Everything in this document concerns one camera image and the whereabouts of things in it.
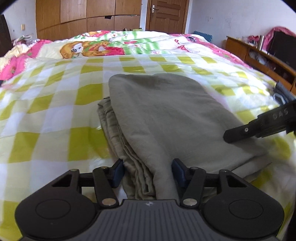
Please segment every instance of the bed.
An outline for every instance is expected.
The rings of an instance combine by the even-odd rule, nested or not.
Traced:
[[[97,114],[115,74],[174,73],[198,81],[243,123],[273,109],[275,82],[194,34],[96,31],[18,45],[0,59],[0,239],[18,240],[18,203],[69,169],[91,172],[112,160]],[[277,160],[252,184],[294,211],[295,138],[261,140]],[[94,198],[93,190],[83,193]],[[126,198],[121,187],[119,199]]]

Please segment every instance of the wooden cabinet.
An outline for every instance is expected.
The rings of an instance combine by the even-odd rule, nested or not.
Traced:
[[[86,18],[86,0],[60,0],[61,23]]]
[[[115,0],[87,0],[87,17],[100,17],[115,14]]]
[[[122,31],[124,28],[135,29],[140,27],[140,15],[120,15],[115,16],[114,20],[114,30]]]
[[[60,24],[60,0],[36,0],[36,29]]]
[[[225,49],[239,57],[242,61],[244,61],[248,52],[246,46],[232,39],[227,40]]]
[[[61,26],[56,25],[37,32],[38,38],[50,39],[51,41],[61,40]]]
[[[97,30],[139,28],[141,0],[36,0],[37,37],[52,41]]]
[[[61,24],[62,39],[69,39],[87,32],[86,18]]]
[[[87,19],[87,31],[114,30],[114,16],[110,19],[105,17],[95,17]]]
[[[116,0],[115,15],[140,15],[141,1]]]

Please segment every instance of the pink cloth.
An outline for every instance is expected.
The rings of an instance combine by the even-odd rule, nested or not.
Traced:
[[[270,30],[268,32],[268,34],[265,35],[265,39],[264,39],[264,44],[263,44],[263,49],[264,50],[268,50],[269,48],[269,43],[271,42],[272,38],[274,37],[274,32],[283,32],[287,35],[290,35],[290,36],[293,36],[296,38],[296,34],[293,33],[292,31],[290,31],[289,29],[285,28],[285,27],[280,27],[280,26],[277,26],[277,27],[274,27],[272,30]],[[251,42],[252,40],[255,40],[255,42],[258,42],[259,41],[259,36],[249,36],[248,37],[248,40]]]
[[[36,58],[41,47],[44,44],[51,43],[50,40],[38,41],[30,50],[26,53],[21,54],[18,57],[12,57],[9,63],[0,72],[0,80],[9,80],[12,77],[20,74],[25,69],[25,62],[28,58]]]

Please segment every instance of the wooden shelf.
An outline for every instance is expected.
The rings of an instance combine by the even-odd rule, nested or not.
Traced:
[[[296,93],[296,71],[292,69],[289,65],[285,64],[283,61],[263,51],[258,50],[255,46],[251,46],[245,42],[231,37],[227,37],[225,49],[233,53],[234,55],[238,56],[242,61],[244,61],[251,67],[266,74],[274,81],[282,83],[287,90],[291,91],[292,93]],[[261,56],[265,57],[270,64],[275,66],[277,72],[284,72],[286,73],[285,75],[287,77],[283,78],[274,70],[270,69],[269,67],[263,64],[260,64],[259,61],[251,58],[249,55],[250,52],[256,52]]]

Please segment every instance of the door handle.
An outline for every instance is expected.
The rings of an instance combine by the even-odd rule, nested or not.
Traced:
[[[159,10],[159,9],[155,8],[155,5],[152,5],[152,13],[154,13],[154,10]]]

